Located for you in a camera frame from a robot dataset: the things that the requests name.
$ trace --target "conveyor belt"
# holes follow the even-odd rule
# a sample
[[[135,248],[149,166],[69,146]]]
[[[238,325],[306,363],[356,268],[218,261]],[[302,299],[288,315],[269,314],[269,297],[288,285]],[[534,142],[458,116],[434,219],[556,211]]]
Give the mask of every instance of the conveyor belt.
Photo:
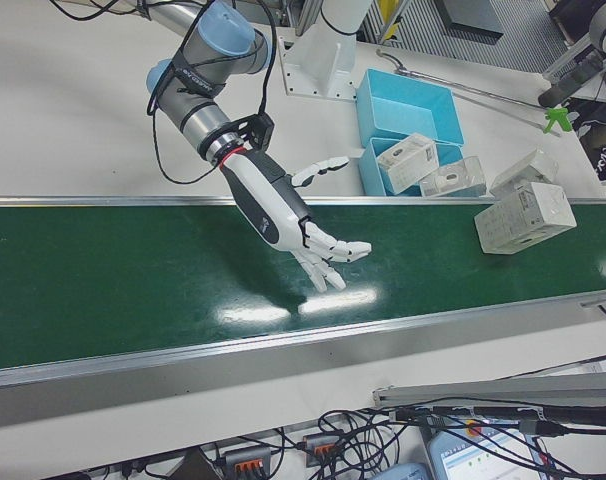
[[[374,246],[321,295],[233,206],[0,207],[0,368],[606,290],[606,205],[514,256],[481,252],[483,208],[315,206]]]

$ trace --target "blue plastic bin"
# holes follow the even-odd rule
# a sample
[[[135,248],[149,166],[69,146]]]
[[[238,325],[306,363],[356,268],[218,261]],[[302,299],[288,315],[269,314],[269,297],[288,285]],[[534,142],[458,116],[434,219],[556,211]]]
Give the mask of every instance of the blue plastic bin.
[[[359,171],[361,172],[361,181],[366,195],[374,197],[394,196],[383,186],[383,179],[381,178],[379,165],[376,163],[376,157],[398,142],[398,140],[390,140],[389,138],[371,138],[368,142],[363,156],[359,159]],[[439,154],[440,166],[458,162],[463,158],[458,145],[436,142],[436,151]],[[397,196],[420,197],[421,189],[418,185],[412,185]]]
[[[356,111],[363,147],[370,138],[400,140],[414,132],[464,143],[452,92],[439,85],[370,69],[356,91]]]

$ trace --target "robotic hand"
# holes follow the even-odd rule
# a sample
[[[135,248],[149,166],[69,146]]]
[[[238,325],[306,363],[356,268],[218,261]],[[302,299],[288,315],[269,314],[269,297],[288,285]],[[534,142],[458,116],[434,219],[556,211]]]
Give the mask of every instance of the robotic hand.
[[[332,168],[340,167],[325,162],[325,166],[315,164],[311,170],[306,169],[307,184],[314,175],[311,172]],[[236,205],[269,245],[291,252],[319,292],[327,290],[326,281],[339,290],[345,288],[345,282],[328,262],[349,263],[365,257],[372,249],[369,243],[344,242],[321,230],[294,190],[292,177],[260,150],[248,152],[240,147],[224,158],[220,169]]]
[[[154,14],[160,21],[163,12],[176,16],[171,7]],[[315,163],[291,177],[265,153],[273,129],[265,112],[230,121],[213,101],[230,74],[256,73],[268,60],[273,62],[274,52],[260,32],[225,3],[209,2],[174,58],[148,75],[152,112],[160,108],[201,157],[219,167],[239,210],[270,246],[291,252],[319,292],[327,290],[326,282],[340,290],[345,282],[328,262],[358,260],[371,246],[326,234],[294,188],[342,168],[346,159]],[[253,149],[246,150],[247,143]]]

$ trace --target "electronic device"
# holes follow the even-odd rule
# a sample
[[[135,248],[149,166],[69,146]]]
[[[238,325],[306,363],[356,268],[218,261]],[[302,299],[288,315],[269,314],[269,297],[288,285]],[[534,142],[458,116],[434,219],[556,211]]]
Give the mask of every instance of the electronic device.
[[[481,450],[478,445],[489,448],[506,457],[523,462],[514,455],[501,450],[489,440],[481,437],[473,431],[458,431],[459,434],[468,438],[468,441],[450,435],[447,432],[438,433],[428,444],[428,455],[434,472],[435,480],[544,480],[534,470],[519,467],[511,462],[502,460]],[[532,459],[539,465],[540,459],[523,443],[509,437],[505,433],[490,427],[482,429],[483,435],[496,442],[501,447],[514,452],[522,457]],[[515,436],[523,441],[531,442],[523,435],[512,431]]]

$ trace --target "cardboard box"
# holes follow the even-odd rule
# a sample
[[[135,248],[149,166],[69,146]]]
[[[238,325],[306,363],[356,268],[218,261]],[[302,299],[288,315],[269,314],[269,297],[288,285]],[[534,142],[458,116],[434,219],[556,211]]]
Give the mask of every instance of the cardboard box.
[[[385,189],[399,194],[439,168],[434,140],[413,133],[376,159]]]
[[[419,183],[424,197],[480,197],[487,193],[478,157],[466,157],[439,167]]]
[[[496,177],[490,193],[496,198],[503,198],[528,182],[554,183],[558,171],[559,164],[556,161],[542,150],[534,150]]]
[[[530,183],[474,217],[485,253],[510,255],[576,227],[563,187]]]

